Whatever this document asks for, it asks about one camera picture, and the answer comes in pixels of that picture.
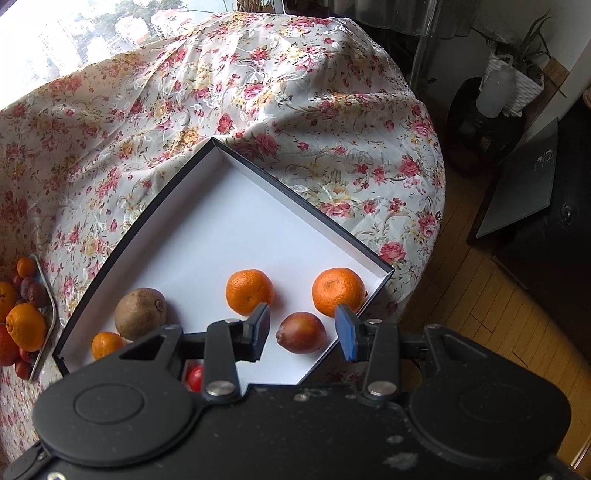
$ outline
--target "circular cover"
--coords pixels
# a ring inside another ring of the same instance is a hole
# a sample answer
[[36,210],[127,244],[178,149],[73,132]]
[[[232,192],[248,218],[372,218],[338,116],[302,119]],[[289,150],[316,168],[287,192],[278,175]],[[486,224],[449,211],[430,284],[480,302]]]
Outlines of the circular cover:
[[550,452],[570,423],[558,388],[498,360],[453,362],[415,389],[409,414],[435,449],[480,465]]
[[48,451],[100,467],[130,465],[172,446],[191,424],[190,393],[166,371],[150,368],[152,362],[101,363],[39,397],[33,421]]

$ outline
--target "fruit tray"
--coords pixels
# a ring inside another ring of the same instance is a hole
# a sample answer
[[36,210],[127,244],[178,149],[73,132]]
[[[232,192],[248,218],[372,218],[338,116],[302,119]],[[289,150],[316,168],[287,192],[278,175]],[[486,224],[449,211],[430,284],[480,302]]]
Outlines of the fruit tray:
[[41,268],[41,262],[36,255],[31,254],[29,258],[35,261],[37,264],[37,273],[35,275],[36,280],[43,284],[43,286],[47,290],[47,294],[49,296],[50,304],[47,307],[43,307],[41,313],[43,314],[43,318],[45,318],[45,322],[47,325],[47,335],[45,336],[45,341],[43,342],[43,346],[39,350],[39,354],[35,358],[35,362],[33,363],[33,368],[31,369],[31,376],[29,377],[29,382],[33,382],[38,374],[39,369],[43,365],[44,358],[46,357],[46,350],[47,345],[49,343],[49,339],[51,338],[51,333],[53,332],[53,328],[56,326],[57,321],[57,308],[56,308],[56,301],[53,298],[53,293],[51,293],[51,288],[49,287],[49,283],[45,278],[45,274],[43,273],[43,269]]
[[[239,270],[263,271],[272,281],[271,330],[262,358],[237,364],[249,383],[297,384],[337,341],[335,323],[311,296],[322,271],[347,267],[367,290],[363,311],[393,269],[299,195],[221,142],[212,139],[168,182],[131,226],[100,269],[54,350],[62,374],[93,361],[95,334],[116,332],[118,301],[138,287],[163,293],[168,323],[204,332],[210,323],[237,318],[226,303],[228,278]],[[296,355],[275,340],[294,312],[323,322],[325,348]]]

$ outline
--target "floral tablecloth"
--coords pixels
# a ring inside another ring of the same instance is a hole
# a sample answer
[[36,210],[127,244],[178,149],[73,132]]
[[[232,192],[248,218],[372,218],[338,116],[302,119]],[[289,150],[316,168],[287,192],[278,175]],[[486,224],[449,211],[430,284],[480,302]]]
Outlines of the floral tablecloth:
[[[400,313],[437,236],[443,162],[398,67],[346,19],[214,15],[0,111],[1,274],[37,252],[63,327],[129,226],[212,135],[391,263],[380,314]],[[34,384],[2,369],[5,461],[35,441],[32,406],[57,378],[52,360]]]

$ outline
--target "screw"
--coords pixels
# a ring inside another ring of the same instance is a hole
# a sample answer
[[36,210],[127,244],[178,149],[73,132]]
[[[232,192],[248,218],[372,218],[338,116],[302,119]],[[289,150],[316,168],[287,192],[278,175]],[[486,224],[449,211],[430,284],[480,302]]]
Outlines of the screw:
[[378,380],[375,382],[371,382],[368,385],[368,391],[372,395],[376,397],[387,397],[388,395],[392,395],[396,393],[398,387],[394,385],[392,382]]
[[236,390],[236,385],[226,380],[216,380],[209,382],[205,387],[205,391],[214,397],[225,397]]

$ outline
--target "kiwi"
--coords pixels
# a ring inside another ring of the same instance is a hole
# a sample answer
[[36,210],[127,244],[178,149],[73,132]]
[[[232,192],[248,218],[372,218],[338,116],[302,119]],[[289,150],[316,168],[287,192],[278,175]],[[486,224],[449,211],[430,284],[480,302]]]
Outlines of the kiwi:
[[153,288],[136,288],[115,308],[115,328],[126,340],[135,341],[166,324],[164,295]]

